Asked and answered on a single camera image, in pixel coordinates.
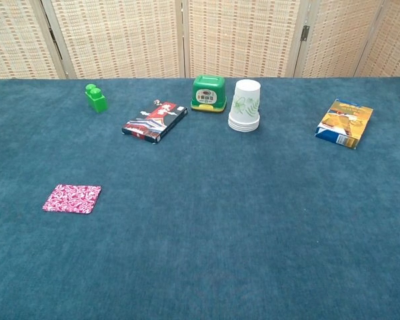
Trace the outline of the pink patterned coaster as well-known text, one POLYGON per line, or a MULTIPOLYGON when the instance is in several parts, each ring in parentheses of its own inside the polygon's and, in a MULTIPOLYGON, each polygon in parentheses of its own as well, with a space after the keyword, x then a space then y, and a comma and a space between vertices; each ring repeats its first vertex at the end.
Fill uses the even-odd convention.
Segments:
POLYGON ((58 184, 42 209, 47 212, 90 214, 99 198, 101 186, 58 184))

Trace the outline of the white paper cup stack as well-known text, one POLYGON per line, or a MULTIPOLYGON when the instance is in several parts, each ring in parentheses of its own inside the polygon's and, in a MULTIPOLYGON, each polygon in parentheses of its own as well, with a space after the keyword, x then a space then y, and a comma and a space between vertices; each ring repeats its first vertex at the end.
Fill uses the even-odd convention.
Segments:
POLYGON ((228 116, 230 128, 240 132, 252 132, 259 126, 261 84, 252 79, 238 80, 228 116))

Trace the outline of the green toy building brick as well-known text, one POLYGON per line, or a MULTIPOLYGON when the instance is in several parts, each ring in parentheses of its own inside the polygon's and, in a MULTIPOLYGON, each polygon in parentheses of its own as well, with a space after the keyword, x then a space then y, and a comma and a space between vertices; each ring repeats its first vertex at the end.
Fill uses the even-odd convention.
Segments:
POLYGON ((85 86, 85 95, 90 107, 97 113, 104 112, 108 109, 108 104, 102 90, 95 84, 87 84, 85 86))

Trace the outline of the yellow and blue snack box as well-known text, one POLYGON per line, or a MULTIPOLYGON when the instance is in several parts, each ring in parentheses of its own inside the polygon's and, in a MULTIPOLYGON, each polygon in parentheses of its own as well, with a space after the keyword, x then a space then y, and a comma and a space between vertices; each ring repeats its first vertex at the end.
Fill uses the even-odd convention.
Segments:
POLYGON ((370 107, 336 99, 317 125, 315 136, 356 149, 372 114, 370 107))

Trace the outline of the black and red cardboard box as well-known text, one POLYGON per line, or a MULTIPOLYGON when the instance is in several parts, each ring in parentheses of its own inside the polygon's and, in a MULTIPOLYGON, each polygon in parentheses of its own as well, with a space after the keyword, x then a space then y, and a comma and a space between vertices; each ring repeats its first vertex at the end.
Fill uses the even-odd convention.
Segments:
POLYGON ((158 143, 187 114, 188 109, 184 106, 156 99, 150 108, 126 122, 121 131, 125 135, 158 143))

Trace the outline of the blue table cloth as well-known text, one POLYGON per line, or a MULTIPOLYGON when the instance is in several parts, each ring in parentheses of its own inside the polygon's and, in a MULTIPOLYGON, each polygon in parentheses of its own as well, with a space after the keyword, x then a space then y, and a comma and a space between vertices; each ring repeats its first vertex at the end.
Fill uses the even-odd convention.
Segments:
POLYGON ((121 132, 190 79, 0 80, 0 320, 400 320, 400 77, 261 79, 259 128, 190 111, 121 132), (356 149, 317 138, 373 109, 356 149), (42 209, 101 186, 90 214, 42 209))

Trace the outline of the woven bamboo screen panel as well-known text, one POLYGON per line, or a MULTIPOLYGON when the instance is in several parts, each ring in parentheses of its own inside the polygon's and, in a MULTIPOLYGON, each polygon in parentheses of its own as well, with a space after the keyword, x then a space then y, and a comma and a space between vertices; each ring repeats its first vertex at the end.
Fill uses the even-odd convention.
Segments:
POLYGON ((352 77, 383 0, 301 0, 300 41, 294 77, 352 77))
POLYGON ((0 79, 64 79, 41 0, 0 0, 0 79))
POLYGON ((400 77, 400 0, 383 0, 356 77, 400 77))
POLYGON ((177 0, 183 75, 294 77, 311 0, 177 0))
POLYGON ((184 77, 182 0, 40 0, 68 79, 184 77))

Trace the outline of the green plastic container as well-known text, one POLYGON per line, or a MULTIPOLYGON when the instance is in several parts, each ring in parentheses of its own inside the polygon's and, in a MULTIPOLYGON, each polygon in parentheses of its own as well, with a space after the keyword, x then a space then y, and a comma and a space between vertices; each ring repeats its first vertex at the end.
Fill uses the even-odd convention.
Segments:
POLYGON ((225 79, 216 75, 198 75, 193 82, 191 108, 220 113, 225 110, 227 97, 225 79))

